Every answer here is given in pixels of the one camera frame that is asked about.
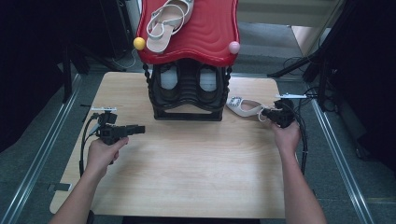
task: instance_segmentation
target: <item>white shoe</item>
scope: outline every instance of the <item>white shoe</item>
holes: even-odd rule
[[[170,38],[186,24],[191,17],[194,0],[168,0],[151,14],[147,26],[147,47],[155,53],[163,53]]]
[[[232,98],[227,99],[226,105],[235,114],[241,117],[257,116],[264,108],[266,108],[265,105],[259,102],[245,100],[239,96],[233,96]]]

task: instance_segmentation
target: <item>pink ball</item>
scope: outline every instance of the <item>pink ball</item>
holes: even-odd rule
[[[237,54],[239,52],[239,50],[241,49],[241,45],[239,45],[238,42],[233,41],[228,46],[228,49],[230,50],[231,54]]]

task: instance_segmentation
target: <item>table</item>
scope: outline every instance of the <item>table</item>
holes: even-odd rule
[[[269,78],[232,77],[229,88],[230,97],[266,105],[272,105],[278,93]],[[146,133],[130,136],[119,159],[109,166],[92,203],[95,214],[284,218],[281,163],[268,122],[238,117],[228,108],[222,121],[156,120],[146,78],[134,73],[105,74],[92,105],[115,106],[116,125],[146,126]],[[177,109],[198,109],[193,107]],[[78,182],[82,132],[62,183]],[[52,213],[69,193],[55,193]]]

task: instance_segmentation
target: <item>human hand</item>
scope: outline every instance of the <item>human hand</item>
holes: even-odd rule
[[[127,145],[128,141],[129,138],[124,137],[111,146],[106,145],[101,139],[92,141],[84,174],[93,174],[101,179],[107,172],[107,166],[119,157],[119,150]]]
[[[279,128],[274,122],[271,129],[275,134],[275,142],[281,156],[295,156],[295,150],[301,138],[300,127],[294,121],[287,128]]]

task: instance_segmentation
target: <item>yellow ball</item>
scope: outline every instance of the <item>yellow ball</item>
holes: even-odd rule
[[[134,39],[134,47],[137,50],[142,50],[145,48],[145,46],[146,46],[146,40],[143,39],[142,37],[137,37]]]

